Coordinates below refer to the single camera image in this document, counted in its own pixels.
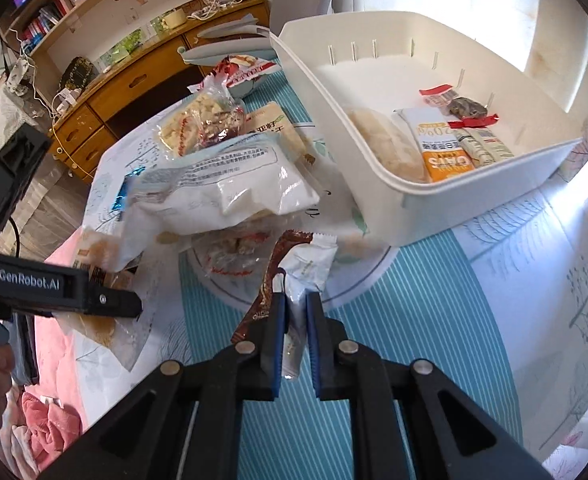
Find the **drawer knob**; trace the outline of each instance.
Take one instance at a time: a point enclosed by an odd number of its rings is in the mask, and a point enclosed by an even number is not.
[[[71,140],[74,139],[74,137],[76,136],[77,133],[78,133],[78,128],[69,132],[69,135],[67,136],[67,142],[71,142]]]
[[[147,74],[142,74],[138,77],[135,77],[134,80],[129,84],[129,88],[133,88],[134,86],[141,84],[145,79],[147,79]]]

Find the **drawer handle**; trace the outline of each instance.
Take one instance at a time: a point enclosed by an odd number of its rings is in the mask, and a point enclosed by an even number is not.
[[[87,157],[85,158],[85,160],[89,161],[90,159],[94,158],[96,155],[98,155],[98,151],[99,150],[93,150],[89,153],[89,155],[87,155]]]
[[[67,136],[67,142],[71,142],[71,140],[74,139],[74,137],[76,136],[77,133],[78,133],[78,128],[69,132],[69,135]]]
[[[145,79],[147,79],[147,74],[139,75],[129,84],[129,88],[133,88],[134,86],[141,84]]]

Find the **brown wrapper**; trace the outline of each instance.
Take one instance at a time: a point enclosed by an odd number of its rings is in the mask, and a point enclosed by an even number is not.
[[[236,327],[234,335],[232,335],[232,344],[243,341],[247,337],[250,324],[253,321],[269,316],[269,308],[271,307],[271,297],[273,294],[271,282],[277,273],[280,261],[292,247],[299,244],[311,243],[312,236],[311,233],[294,231],[292,229],[285,231],[280,236],[274,246],[274,250],[271,252],[269,264],[267,264],[267,270],[265,271],[263,282],[261,283],[261,290],[259,290],[258,296],[253,303],[251,303],[250,309],[247,311],[243,319],[241,319],[241,322],[238,323],[238,327]]]

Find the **black cable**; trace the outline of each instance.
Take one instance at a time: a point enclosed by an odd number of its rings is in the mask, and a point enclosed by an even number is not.
[[[13,218],[11,216],[10,216],[10,224],[14,228],[14,234],[16,235],[16,252],[15,252],[14,256],[16,256],[16,258],[17,258],[20,255],[20,234],[18,234],[18,227],[16,225],[16,222],[13,221]]]

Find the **pink towel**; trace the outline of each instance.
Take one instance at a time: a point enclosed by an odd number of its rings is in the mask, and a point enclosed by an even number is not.
[[[46,262],[69,266],[79,234],[80,230],[77,230]],[[81,428],[86,430],[87,416],[78,389],[73,333],[65,335],[56,319],[38,316],[34,320],[34,330],[40,384],[27,386],[25,391],[37,399],[41,396],[60,399],[64,409],[77,415],[82,423]]]
[[[42,471],[78,438],[80,418],[27,392],[22,395],[22,409],[31,432],[31,451]]]

